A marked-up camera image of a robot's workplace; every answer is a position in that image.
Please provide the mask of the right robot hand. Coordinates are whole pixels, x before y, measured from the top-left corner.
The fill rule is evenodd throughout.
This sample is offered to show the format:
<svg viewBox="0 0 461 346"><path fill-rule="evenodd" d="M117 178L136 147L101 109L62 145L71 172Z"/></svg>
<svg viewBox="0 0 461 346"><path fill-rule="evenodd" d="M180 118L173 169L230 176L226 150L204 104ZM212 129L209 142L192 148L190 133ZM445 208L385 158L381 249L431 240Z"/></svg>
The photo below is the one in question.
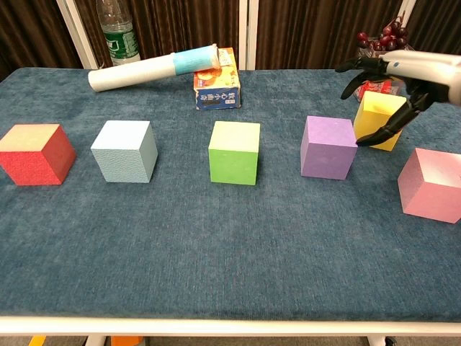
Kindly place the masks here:
<svg viewBox="0 0 461 346"><path fill-rule="evenodd" d="M394 50L379 58L350 58L335 68L338 73L349 70L360 70L361 73L346 86L342 99L350 97L365 81L389 78L403 81L410 96L386 124L374 133L357 139L358 146L384 143L435 102L460 105L460 57L456 55Z"/></svg>

